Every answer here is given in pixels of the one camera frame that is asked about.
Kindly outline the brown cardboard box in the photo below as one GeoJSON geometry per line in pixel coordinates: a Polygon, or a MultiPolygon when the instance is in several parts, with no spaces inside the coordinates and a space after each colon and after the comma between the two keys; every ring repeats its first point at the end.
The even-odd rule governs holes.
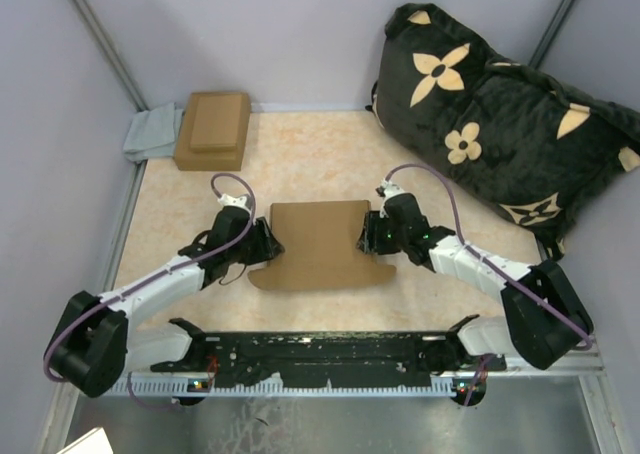
{"type": "Polygon", "coordinates": [[[368,200],[274,203],[271,230],[284,252],[248,273],[265,291],[361,289],[390,282],[396,267],[357,248],[368,200]]]}

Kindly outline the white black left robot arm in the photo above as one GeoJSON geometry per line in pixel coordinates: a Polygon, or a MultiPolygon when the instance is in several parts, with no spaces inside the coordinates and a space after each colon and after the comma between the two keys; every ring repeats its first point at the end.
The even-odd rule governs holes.
{"type": "Polygon", "coordinates": [[[140,325],[223,279],[231,265],[265,263],[284,251],[265,218],[245,208],[223,208],[210,229],[152,273],[99,295],[73,295],[45,350],[45,375],[96,398],[122,376],[157,364],[201,368],[208,348],[186,329],[175,323],[147,330],[140,325]]]}

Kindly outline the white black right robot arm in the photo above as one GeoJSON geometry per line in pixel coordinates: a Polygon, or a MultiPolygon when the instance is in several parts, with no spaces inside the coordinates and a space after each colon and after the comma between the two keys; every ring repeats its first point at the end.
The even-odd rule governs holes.
{"type": "Polygon", "coordinates": [[[482,355],[518,356],[539,370],[592,344],[594,325],[561,266],[512,261],[429,223],[415,196],[394,184],[377,188],[378,210],[365,214],[357,247],[365,254],[402,253],[419,267],[455,278],[500,303],[497,317],[473,317],[456,328],[448,363],[467,370],[482,355]]]}

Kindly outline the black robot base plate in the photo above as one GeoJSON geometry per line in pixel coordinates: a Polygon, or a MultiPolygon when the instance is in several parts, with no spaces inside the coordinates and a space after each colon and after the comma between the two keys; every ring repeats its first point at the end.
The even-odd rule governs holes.
{"type": "Polygon", "coordinates": [[[445,372],[473,371],[485,359],[458,339],[468,316],[445,331],[205,332],[189,321],[172,325],[190,336],[183,358],[156,362],[155,373],[204,372],[222,387],[252,386],[278,374],[287,387],[429,386],[445,372]]]}

